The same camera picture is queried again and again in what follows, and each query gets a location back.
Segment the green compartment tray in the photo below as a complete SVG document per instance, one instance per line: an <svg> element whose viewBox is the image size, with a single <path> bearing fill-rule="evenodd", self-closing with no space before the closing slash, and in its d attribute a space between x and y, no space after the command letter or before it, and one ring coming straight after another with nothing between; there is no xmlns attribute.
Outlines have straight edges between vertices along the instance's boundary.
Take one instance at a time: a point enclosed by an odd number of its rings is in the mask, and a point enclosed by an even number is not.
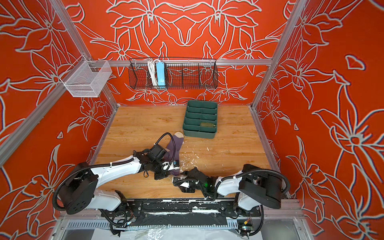
<svg viewBox="0 0 384 240"><path fill-rule="evenodd" d="M216 124L215 128L200 127L201 122ZM187 137L213 139L218 130L218 104L210 101L190 100L183 122L183 132Z"/></svg>

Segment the green striped sock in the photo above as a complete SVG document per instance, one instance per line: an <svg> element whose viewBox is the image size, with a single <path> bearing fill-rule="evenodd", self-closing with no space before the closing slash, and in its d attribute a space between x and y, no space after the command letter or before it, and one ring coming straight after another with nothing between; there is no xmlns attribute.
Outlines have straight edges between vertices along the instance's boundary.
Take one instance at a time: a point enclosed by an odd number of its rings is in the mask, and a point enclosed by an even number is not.
<svg viewBox="0 0 384 240"><path fill-rule="evenodd" d="M208 122L201 122L200 127L205 127L205 128L215 128L216 124L214 123L208 123Z"/></svg>

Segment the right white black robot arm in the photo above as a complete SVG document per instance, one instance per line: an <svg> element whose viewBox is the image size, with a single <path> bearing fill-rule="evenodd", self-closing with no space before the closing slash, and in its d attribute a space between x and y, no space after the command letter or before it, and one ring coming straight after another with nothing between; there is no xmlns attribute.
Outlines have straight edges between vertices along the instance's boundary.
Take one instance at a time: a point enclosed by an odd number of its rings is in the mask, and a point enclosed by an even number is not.
<svg viewBox="0 0 384 240"><path fill-rule="evenodd" d="M266 206L280 209L283 195L291 184L282 173L245 164L238 173L226 177L209 177L198 168L190 171L172 171L173 185L183 193L203 194L207 201L216 201L230 194L235 194L234 202L221 206L221 212L230 218L251 214L252 209Z"/></svg>

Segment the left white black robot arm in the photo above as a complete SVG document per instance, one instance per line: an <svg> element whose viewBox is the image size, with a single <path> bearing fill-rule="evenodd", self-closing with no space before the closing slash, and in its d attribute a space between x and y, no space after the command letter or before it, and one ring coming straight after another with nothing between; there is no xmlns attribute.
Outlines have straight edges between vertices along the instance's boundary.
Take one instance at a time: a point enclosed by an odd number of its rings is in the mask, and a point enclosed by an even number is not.
<svg viewBox="0 0 384 240"><path fill-rule="evenodd" d="M134 151L131 156L119 161L95 165L83 162L76 165L55 189L52 197L54 209L68 215L85 209L97 209L108 221L113 234L117 234L118 228L127 227L133 220L134 211L123 193L103 191L100 186L138 173L143 173L147 178L149 172L153 172L156 181L178 173L184 135L181 132L163 135L170 136L171 139L165 148L156 142L150 149Z"/></svg>

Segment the purple striped sock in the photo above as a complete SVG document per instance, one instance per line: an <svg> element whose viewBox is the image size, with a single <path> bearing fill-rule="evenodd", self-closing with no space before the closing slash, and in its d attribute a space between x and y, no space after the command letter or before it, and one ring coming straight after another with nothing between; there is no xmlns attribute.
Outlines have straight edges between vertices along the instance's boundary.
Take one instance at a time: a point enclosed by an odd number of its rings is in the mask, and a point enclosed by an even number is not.
<svg viewBox="0 0 384 240"><path fill-rule="evenodd" d="M168 162L172 162L173 160L180 160L180 150L184 143L184 135L182 132L176 132L173 134L174 141L170 140L165 150L167 153L164 156L164 167L168 167ZM173 176L178 176L180 174L179 170L169 170L169 173Z"/></svg>

